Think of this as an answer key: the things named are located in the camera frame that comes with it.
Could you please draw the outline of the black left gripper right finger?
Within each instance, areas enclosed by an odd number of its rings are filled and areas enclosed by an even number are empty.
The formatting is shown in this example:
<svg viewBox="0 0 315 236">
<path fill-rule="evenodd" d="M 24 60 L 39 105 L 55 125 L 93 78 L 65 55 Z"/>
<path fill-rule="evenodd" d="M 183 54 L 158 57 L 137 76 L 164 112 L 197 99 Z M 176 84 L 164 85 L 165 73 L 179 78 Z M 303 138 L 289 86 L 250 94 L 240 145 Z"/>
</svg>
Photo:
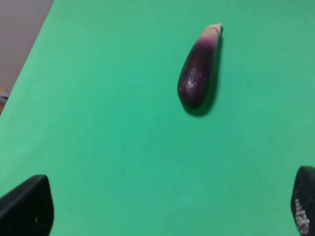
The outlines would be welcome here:
<svg viewBox="0 0 315 236">
<path fill-rule="evenodd" d="M 315 235 L 315 168 L 301 166 L 295 177 L 291 212 L 301 236 Z"/>
</svg>

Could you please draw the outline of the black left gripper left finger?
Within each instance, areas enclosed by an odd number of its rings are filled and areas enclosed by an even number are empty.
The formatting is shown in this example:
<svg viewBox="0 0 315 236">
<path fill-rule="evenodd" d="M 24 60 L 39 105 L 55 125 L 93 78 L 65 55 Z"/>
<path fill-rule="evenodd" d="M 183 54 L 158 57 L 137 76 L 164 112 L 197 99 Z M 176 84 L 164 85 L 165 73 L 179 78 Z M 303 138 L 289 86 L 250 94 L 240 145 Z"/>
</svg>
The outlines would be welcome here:
<svg viewBox="0 0 315 236">
<path fill-rule="evenodd" d="M 34 175 L 0 198 L 2 236 L 48 236 L 54 204 L 46 175 Z"/>
</svg>

